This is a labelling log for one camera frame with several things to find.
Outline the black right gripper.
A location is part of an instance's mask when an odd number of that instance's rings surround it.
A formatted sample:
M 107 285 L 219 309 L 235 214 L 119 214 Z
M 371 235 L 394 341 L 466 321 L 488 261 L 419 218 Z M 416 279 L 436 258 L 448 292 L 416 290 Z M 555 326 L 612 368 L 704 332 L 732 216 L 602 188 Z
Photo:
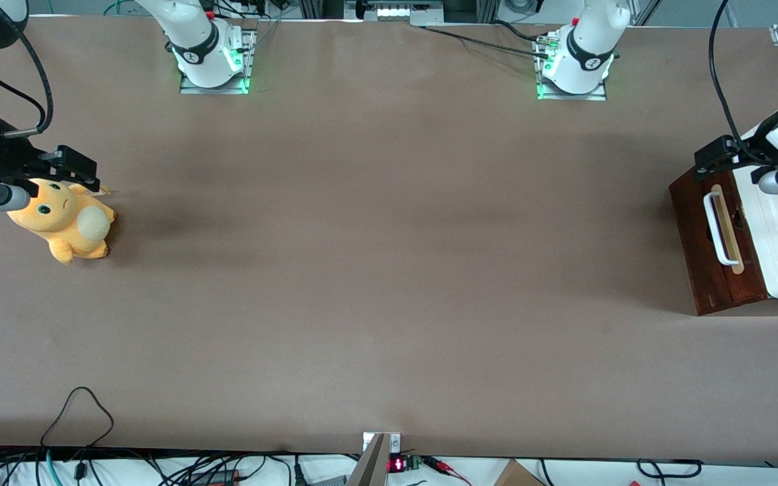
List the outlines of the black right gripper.
M 14 127 L 0 119 L 0 182 L 42 178 L 56 182 L 71 182 L 89 192 L 101 191 L 97 175 L 98 163 L 67 145 L 56 147 L 56 156 L 41 156 L 27 138 L 6 138 L 4 132 Z

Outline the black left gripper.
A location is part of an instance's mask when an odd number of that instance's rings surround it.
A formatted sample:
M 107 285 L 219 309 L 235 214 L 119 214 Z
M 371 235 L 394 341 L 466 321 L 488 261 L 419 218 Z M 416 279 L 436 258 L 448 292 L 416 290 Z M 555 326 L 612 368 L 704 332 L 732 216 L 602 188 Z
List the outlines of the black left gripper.
M 743 152 L 734 136 L 720 136 L 708 142 L 694 152 L 696 180 L 754 164 L 758 168 L 750 173 L 753 184 L 778 184 L 778 147 L 768 139 L 776 128 L 778 124 L 759 124 L 753 135 L 743 139 L 747 146 Z

